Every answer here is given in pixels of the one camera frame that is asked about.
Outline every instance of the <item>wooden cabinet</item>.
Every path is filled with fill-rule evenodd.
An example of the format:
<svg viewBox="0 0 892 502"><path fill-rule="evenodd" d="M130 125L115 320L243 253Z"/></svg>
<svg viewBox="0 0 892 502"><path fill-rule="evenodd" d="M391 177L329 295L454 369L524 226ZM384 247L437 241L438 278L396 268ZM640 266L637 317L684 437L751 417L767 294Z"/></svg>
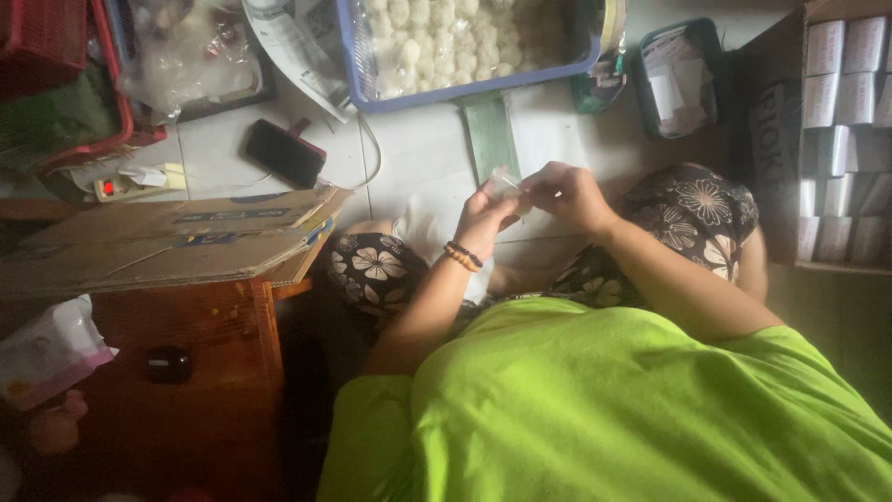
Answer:
<svg viewBox="0 0 892 502"><path fill-rule="evenodd" d="M64 456L30 457L27 492L69 498L124 491L155 500L192 486L216 501L285 498L276 427L283 373L269 284L91 298L99 332L120 353L76 386L90 406L80 444ZM10 307L4 305L7 319L16 310ZM188 352L188 381L149 381L146 356L158 347Z"/></svg>

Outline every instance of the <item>white cloth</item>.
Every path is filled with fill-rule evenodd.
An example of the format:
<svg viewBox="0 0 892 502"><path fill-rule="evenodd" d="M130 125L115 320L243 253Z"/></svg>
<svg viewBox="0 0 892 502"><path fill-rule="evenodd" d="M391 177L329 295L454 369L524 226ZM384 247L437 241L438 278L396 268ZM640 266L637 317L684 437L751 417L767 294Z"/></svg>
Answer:
<svg viewBox="0 0 892 502"><path fill-rule="evenodd" d="M406 212L393 222L393 236L409 246L409 249L420 256L431 266L443 254L443 246L452 240L452 235L437 226L437 217L433 211L425 207L419 194L409 197ZM490 283L492 267L495 263L490 257L480 271L471 275L471 281L465 289L465 300L480 304L486 297L486 288Z"/></svg>

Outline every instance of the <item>black phone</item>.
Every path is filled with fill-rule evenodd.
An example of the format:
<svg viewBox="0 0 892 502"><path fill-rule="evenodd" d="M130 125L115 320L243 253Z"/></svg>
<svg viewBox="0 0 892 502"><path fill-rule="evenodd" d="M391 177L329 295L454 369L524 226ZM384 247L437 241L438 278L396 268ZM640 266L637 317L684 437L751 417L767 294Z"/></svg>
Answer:
<svg viewBox="0 0 892 502"><path fill-rule="evenodd" d="M251 128L245 155L295 188L310 189L326 163L325 151L276 124L260 119Z"/></svg>

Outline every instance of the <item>black floral fabric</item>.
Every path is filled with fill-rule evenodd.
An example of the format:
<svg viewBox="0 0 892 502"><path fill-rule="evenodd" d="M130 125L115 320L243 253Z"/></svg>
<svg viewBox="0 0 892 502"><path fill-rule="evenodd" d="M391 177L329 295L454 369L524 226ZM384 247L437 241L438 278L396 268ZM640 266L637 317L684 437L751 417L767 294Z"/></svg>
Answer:
<svg viewBox="0 0 892 502"><path fill-rule="evenodd" d="M737 281L741 245L758 224L749 190L691 163L656 172L617 204L619 213L695 264L730 283ZM330 280L360 311L386 319L401 312L427 273L427 265L398 238L382 233L334 239ZM460 329L486 308L520 297L561 297L594 308L648 308L647 302L602 247L584 248L548 291L465 301Z"/></svg>

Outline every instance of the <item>newspaper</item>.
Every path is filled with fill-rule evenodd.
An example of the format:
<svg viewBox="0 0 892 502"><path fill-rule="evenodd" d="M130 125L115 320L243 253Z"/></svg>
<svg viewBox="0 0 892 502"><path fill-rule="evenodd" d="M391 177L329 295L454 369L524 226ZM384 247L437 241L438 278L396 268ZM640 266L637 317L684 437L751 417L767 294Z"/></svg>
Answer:
<svg viewBox="0 0 892 502"><path fill-rule="evenodd" d="M243 0L248 22L269 58L313 101L341 122L356 107L343 70L341 33L330 0Z"/></svg>

